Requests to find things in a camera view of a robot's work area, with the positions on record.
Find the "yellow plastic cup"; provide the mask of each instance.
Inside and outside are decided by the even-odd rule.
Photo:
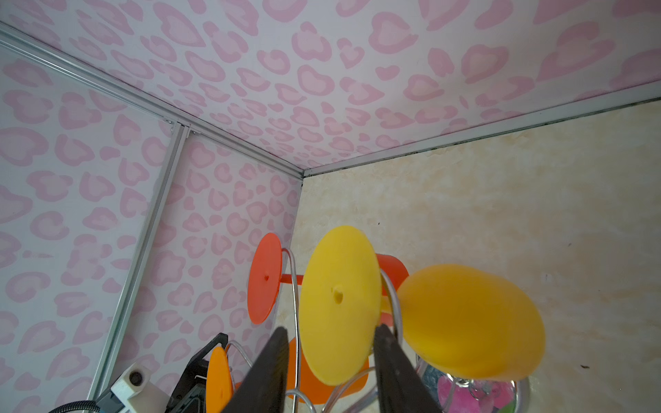
[[[444,264],[409,276],[397,290],[404,338],[435,368],[464,379],[520,380],[544,354],[544,325],[508,280]]]

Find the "vertical metal post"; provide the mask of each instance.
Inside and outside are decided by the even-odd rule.
[[[170,185],[175,177],[176,165],[179,162],[179,156],[181,155],[184,142],[188,137],[189,130],[188,126],[183,126],[179,123],[174,124],[173,126],[173,138],[168,146],[165,155],[165,163],[163,168],[161,168],[158,181],[155,185],[156,191],[154,191],[154,195],[151,197],[149,211],[145,218],[145,224],[142,227],[140,237],[136,244],[133,262],[131,263],[126,283],[122,289],[122,294],[119,303],[117,304],[115,315],[112,318],[112,324],[110,325],[106,344],[103,346],[103,351],[101,352],[97,371],[94,374],[94,379],[88,396],[90,400],[98,397],[110,384],[112,369],[117,360],[117,355],[120,351],[124,334],[126,333],[126,327],[129,322],[133,305],[136,302],[137,289],[140,286],[142,276],[144,275],[147,266],[149,252],[151,251],[158,223],[161,219],[161,213],[165,206],[165,198],[167,197]]]
[[[298,327],[298,274],[296,274],[296,263],[293,259],[293,254],[286,248],[282,249],[282,252],[286,252],[290,259],[290,267],[292,270],[292,287],[293,287],[293,323],[296,330],[296,376],[293,382],[294,389],[297,391],[301,390],[301,337],[300,330]],[[293,413],[298,412],[298,395],[293,394]]]

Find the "yellow disc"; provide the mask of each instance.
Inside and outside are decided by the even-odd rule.
[[[303,277],[301,346],[320,382],[336,386],[358,373],[381,315],[379,262],[368,238],[345,226],[317,245]]]
[[[232,378],[227,363],[227,354],[222,347],[214,348],[209,360],[206,383],[206,411],[207,413],[220,413],[229,399],[232,398],[234,389]]]
[[[530,375],[544,354],[537,308],[505,278],[461,265],[435,265],[408,277],[397,296],[404,338],[446,373],[516,381]]]

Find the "red disc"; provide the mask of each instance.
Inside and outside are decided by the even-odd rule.
[[[282,245],[274,233],[262,238],[255,251],[248,279],[248,314],[253,324],[263,323],[278,298],[282,275]]]

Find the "black circular hole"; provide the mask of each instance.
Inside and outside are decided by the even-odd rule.
[[[139,371],[132,371],[128,375],[128,381],[131,382],[133,386],[140,386],[142,384],[142,373]]]

